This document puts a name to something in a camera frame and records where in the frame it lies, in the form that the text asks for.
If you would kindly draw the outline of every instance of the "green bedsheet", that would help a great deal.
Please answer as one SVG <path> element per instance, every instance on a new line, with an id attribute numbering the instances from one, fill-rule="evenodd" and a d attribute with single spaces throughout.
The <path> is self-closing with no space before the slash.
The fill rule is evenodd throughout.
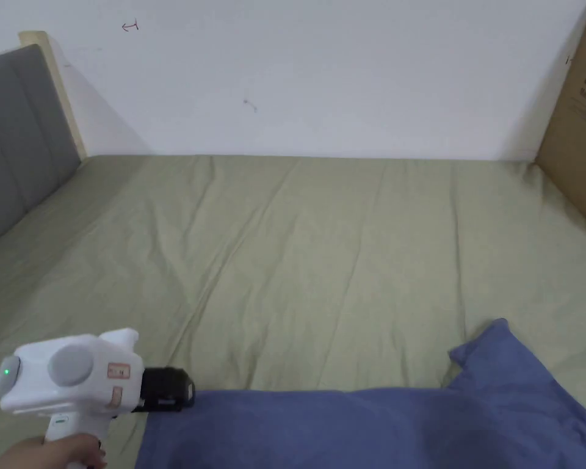
<path id="1" fill-rule="evenodd" d="M 132 327 L 198 389 L 438 387 L 500 316 L 586 406 L 586 223 L 524 163 L 95 157 L 0 239 L 0 360 Z"/>

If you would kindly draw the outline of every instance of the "cardboard box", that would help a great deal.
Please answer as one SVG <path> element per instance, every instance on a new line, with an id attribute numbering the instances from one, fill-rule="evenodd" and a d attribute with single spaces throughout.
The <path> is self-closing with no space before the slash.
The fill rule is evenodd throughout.
<path id="1" fill-rule="evenodd" d="M 586 217 L 586 28 L 536 164 Z"/>

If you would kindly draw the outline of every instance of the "white handheld device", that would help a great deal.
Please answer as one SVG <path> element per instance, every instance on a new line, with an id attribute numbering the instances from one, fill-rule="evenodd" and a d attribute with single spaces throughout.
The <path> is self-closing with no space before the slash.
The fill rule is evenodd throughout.
<path id="1" fill-rule="evenodd" d="M 103 441 L 121 413 L 190 407 L 194 385 L 175 368 L 144 368 L 133 329 L 22 345 L 0 367 L 0 407 L 51 416 L 47 441 L 90 434 Z M 81 464 L 68 469 L 81 469 Z"/>

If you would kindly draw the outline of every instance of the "wrinkled fabric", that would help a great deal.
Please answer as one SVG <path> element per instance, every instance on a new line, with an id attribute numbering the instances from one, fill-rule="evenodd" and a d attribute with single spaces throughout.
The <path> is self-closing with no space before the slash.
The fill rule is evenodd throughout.
<path id="1" fill-rule="evenodd" d="M 499 317 L 586 406 L 586 221 L 525 162 L 100 156 L 0 237 L 0 362 L 132 327 L 202 390 L 438 388 Z"/>
<path id="2" fill-rule="evenodd" d="M 136 469 L 586 469 L 586 410 L 505 319 L 450 357 L 445 389 L 198 394 L 148 417 Z"/>

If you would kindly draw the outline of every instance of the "white wall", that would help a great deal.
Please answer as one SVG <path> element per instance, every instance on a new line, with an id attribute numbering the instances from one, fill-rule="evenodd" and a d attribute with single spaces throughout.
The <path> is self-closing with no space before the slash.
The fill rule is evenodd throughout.
<path id="1" fill-rule="evenodd" d="M 49 32 L 91 155 L 530 159 L 585 16 L 586 0 L 0 0 L 0 51 Z"/>

